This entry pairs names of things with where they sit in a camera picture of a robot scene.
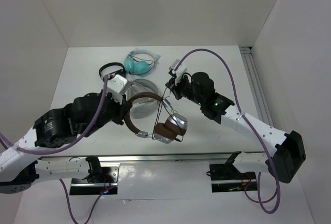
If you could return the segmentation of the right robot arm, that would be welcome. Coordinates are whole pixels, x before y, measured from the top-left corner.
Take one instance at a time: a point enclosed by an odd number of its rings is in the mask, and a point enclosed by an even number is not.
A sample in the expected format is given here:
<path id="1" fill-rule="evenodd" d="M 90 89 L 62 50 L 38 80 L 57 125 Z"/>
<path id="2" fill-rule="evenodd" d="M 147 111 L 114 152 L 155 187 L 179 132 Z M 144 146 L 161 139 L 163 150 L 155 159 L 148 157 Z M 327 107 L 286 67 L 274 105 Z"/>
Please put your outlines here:
<path id="1" fill-rule="evenodd" d="M 186 98 L 199 105 L 202 114 L 216 123 L 227 126 L 251 141 L 267 149 L 255 155 L 236 152 L 228 160 L 226 173 L 238 178 L 242 173 L 262 171 L 277 177 L 282 183 L 290 183 L 306 160 L 302 136 L 292 130 L 287 133 L 276 129 L 254 116 L 238 109 L 231 99 L 218 94 L 214 82 L 205 72 L 196 72 L 191 77 L 183 72 L 170 70 L 166 87 L 177 100 Z"/>

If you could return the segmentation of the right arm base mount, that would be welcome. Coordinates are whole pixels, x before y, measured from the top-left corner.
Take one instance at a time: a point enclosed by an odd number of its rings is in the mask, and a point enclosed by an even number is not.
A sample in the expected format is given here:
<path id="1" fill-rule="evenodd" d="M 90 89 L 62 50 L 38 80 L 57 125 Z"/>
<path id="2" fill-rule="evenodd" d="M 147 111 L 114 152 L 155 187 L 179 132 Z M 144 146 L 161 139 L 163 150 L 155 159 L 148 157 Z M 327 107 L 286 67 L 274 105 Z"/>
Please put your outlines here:
<path id="1" fill-rule="evenodd" d="M 254 172 L 239 172 L 234 166 L 234 159 L 240 154 L 235 152 L 224 163 L 212 163 L 206 175 L 210 177 L 212 192 L 257 191 Z"/>

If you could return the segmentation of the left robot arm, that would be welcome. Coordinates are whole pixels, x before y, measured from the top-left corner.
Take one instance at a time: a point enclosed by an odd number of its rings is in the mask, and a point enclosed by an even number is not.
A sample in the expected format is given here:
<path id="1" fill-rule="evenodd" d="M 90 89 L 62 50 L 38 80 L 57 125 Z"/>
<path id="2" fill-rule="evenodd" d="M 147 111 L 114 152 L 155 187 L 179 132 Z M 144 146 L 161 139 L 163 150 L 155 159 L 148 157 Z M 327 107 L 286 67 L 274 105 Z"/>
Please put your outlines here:
<path id="1" fill-rule="evenodd" d="M 105 178 L 97 156 L 77 160 L 45 161 L 41 158 L 87 138 L 105 124 L 123 125 L 132 105 L 118 103 L 110 93 L 89 93 L 63 108 L 52 109 L 37 119 L 13 146 L 1 153 L 1 193 L 14 194 L 40 182 L 79 178 L 89 183 Z"/>

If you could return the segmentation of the brown silver headphones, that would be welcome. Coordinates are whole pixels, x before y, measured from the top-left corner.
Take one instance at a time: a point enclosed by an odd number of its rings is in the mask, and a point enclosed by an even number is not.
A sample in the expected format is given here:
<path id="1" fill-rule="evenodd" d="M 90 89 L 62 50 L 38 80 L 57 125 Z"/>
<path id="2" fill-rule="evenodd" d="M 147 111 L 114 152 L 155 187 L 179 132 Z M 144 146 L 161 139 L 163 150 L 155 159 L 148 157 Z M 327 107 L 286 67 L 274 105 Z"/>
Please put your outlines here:
<path id="1" fill-rule="evenodd" d="M 138 93 L 127 101 L 133 103 L 135 100 L 140 98 L 151 98 L 159 103 L 158 113 L 153 126 L 153 132 L 148 133 L 137 128 L 131 120 L 130 113 L 124 117 L 124 122 L 127 128 L 140 138 L 147 138 L 150 136 L 152 139 L 158 140 L 165 144 L 170 144 L 172 141 L 182 142 L 184 135 L 187 132 L 188 120 L 177 112 L 169 112 L 167 108 L 170 108 L 171 110 L 173 109 L 171 104 L 164 97 L 161 97 L 156 93 Z M 168 113 L 168 117 L 164 122 L 159 121 L 159 115 L 162 108 L 164 108 Z"/>

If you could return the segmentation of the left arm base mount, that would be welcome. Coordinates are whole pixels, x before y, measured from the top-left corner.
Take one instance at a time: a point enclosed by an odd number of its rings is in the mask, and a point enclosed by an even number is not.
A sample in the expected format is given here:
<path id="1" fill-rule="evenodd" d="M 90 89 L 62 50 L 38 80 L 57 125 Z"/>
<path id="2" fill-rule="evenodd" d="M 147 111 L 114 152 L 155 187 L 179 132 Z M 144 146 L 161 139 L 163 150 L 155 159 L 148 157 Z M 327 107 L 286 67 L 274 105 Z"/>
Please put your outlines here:
<path id="1" fill-rule="evenodd" d="M 116 195 L 119 181 L 119 162 L 100 162 L 101 173 L 84 179 L 73 178 L 70 184 L 71 196 Z"/>

